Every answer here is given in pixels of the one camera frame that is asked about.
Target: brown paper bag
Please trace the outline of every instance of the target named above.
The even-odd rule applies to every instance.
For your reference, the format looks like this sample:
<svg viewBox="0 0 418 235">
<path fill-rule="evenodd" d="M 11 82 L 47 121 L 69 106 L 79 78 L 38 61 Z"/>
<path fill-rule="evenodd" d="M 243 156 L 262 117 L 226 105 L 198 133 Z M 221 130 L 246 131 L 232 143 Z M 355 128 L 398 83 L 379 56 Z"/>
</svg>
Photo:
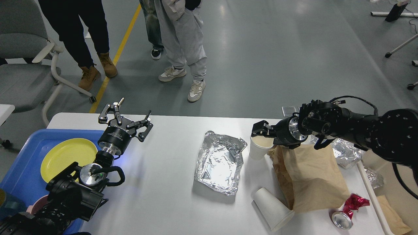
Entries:
<svg viewBox="0 0 418 235">
<path fill-rule="evenodd" d="M 288 207 L 296 213 L 339 208 L 350 197 L 331 147 L 276 146 L 269 154 Z"/>
<path fill-rule="evenodd" d="M 399 217 L 396 211 L 389 205 L 389 202 L 384 195 L 378 196 L 377 200 L 379 201 L 380 208 L 382 208 L 387 224 L 389 225 L 389 228 L 393 234 L 403 235 L 412 231 L 408 225 L 403 223 L 402 219 Z"/>
</svg>

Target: shoelace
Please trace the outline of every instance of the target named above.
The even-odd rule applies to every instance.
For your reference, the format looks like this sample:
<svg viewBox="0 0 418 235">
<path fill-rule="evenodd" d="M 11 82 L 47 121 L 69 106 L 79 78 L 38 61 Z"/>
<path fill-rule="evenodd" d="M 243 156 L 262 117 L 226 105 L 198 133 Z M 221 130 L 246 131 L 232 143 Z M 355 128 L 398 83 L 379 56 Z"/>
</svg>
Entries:
<svg viewBox="0 0 418 235">
<path fill-rule="evenodd" d="M 175 69 L 173 69 L 173 67 L 168 67 L 165 69 L 165 74 L 168 76 L 170 74 L 172 74 L 174 72 Z"/>
<path fill-rule="evenodd" d="M 90 77 L 90 73 L 91 73 L 91 69 L 89 69 L 87 72 L 85 72 L 84 70 L 83 70 L 83 76 L 81 77 L 81 79 L 89 79 L 89 77 Z"/>
<path fill-rule="evenodd" d="M 100 62 L 102 64 L 110 64 L 110 65 L 113 65 L 112 64 L 112 61 L 110 60 L 110 58 L 108 56 L 106 56 L 106 57 L 101 57 L 100 56 L 99 59 L 100 59 Z"/>
<path fill-rule="evenodd" d="M 199 88 L 197 87 L 195 83 L 191 85 L 191 92 L 193 92 L 193 94 L 195 95 L 199 92 Z"/>
</svg>

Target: yellow plate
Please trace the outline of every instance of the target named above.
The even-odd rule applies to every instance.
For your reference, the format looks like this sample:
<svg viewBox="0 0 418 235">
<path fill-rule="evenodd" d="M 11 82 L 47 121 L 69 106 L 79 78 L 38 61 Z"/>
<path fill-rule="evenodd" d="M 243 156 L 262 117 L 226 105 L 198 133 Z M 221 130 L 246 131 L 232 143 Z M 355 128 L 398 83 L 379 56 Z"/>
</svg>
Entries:
<svg viewBox="0 0 418 235">
<path fill-rule="evenodd" d="M 79 166 L 93 163 L 96 153 L 96 146 L 87 139 L 74 138 L 63 141 L 53 147 L 43 159 L 41 176 L 48 183 L 75 161 Z"/>
</svg>

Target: crumpled aluminum foil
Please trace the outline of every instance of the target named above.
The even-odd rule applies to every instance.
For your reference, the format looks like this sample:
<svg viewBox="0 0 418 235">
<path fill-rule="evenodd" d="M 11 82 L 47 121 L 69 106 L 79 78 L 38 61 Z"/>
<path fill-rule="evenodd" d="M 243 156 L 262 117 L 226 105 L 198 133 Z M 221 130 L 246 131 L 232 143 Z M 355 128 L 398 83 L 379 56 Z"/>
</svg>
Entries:
<svg viewBox="0 0 418 235">
<path fill-rule="evenodd" d="M 194 179 L 217 192 L 235 195 L 244 164 L 241 152 L 246 146 L 241 138 L 206 132 L 197 156 Z"/>
<path fill-rule="evenodd" d="M 369 178 L 370 184 L 372 185 L 373 189 L 382 187 L 384 185 L 383 176 L 381 174 L 366 166 L 364 167 L 364 171 L 366 171 L 367 177 Z"/>
<path fill-rule="evenodd" d="M 311 144 L 315 144 L 318 138 L 312 136 Z M 364 151 L 354 147 L 354 144 L 337 138 L 331 144 L 337 164 L 345 169 L 353 167 L 362 159 Z"/>
</svg>

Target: blue plastic tray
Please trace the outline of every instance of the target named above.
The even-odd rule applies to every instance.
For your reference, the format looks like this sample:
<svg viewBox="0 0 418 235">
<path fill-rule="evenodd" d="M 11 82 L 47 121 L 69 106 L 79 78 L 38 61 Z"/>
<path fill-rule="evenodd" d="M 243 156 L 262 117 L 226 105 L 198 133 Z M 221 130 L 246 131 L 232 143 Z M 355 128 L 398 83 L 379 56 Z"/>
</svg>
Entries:
<svg viewBox="0 0 418 235">
<path fill-rule="evenodd" d="M 26 207 L 33 205 L 49 193 L 41 177 L 41 164 L 45 155 L 57 144 L 72 138 L 88 139 L 100 149 L 97 141 L 102 134 L 102 130 L 42 129 L 34 132 L 0 183 L 0 188 L 23 200 Z M 78 232 L 82 225 L 83 220 L 76 219 L 64 234 Z"/>
</svg>

